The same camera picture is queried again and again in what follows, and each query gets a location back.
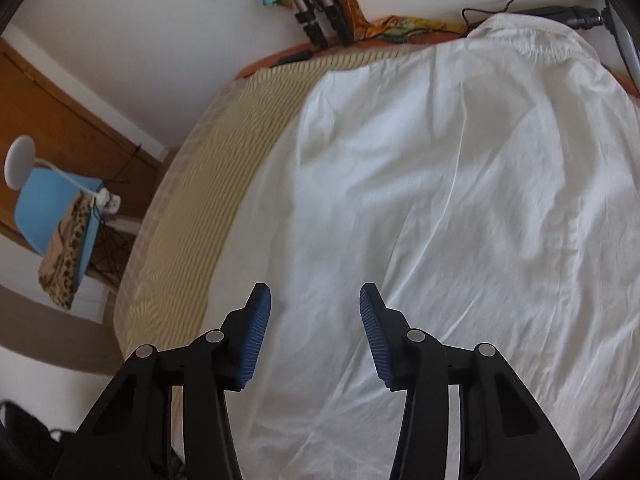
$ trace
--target chair seat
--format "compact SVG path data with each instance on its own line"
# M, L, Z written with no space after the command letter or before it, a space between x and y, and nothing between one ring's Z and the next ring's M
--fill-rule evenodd
M99 178L71 173L68 175L92 191L98 191L102 186ZM79 189L76 186L53 170L34 168L31 172L27 183L20 191L14 219L22 236L38 254L44 255L47 251L51 236L78 192ZM89 266L99 225L100 217L92 214L84 236L84 246L76 276L77 284L80 283Z

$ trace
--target round lamp head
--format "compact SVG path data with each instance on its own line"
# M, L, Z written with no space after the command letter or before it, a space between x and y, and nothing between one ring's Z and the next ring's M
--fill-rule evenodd
M4 179L9 189L21 190L27 183L36 161L36 145L30 136L14 140L4 160Z

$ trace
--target white baseboard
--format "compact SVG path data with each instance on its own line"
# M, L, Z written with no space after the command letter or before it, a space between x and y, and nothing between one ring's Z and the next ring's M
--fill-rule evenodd
M162 144L129 121L91 89L79 82L49 54L42 50L31 38L24 34L20 28L9 23L2 37L17 50L24 59L36 67L42 75L47 77L63 92L68 94L69 97L78 101L92 114L100 117L105 123L127 137L127 139L134 144L141 144L142 149L149 155L158 160L164 159L166 149Z

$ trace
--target white desk lamp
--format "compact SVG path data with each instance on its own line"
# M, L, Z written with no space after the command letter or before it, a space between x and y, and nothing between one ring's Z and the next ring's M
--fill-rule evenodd
M74 186L81 189L95 198L95 205L100 212L107 214L116 214L120 209L120 197L111 194L106 188L102 188L99 192L91 191L85 188L79 182L76 182L71 176L64 171L55 167L48 160L36 158L36 146L30 136L20 136L14 140L4 161L4 179L10 189L14 191L21 190L27 183L31 170L36 165L47 166L59 174L65 180L71 182Z

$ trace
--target leopard print fabric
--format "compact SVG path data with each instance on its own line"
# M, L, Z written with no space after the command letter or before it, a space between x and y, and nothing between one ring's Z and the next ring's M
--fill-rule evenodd
M84 235L92 214L93 204L94 198L85 194L74 203L73 230L69 239L65 241L62 264L56 272L49 289L51 301L65 310L71 309L76 290L78 290L76 277L78 276L78 266L82 248L84 247Z

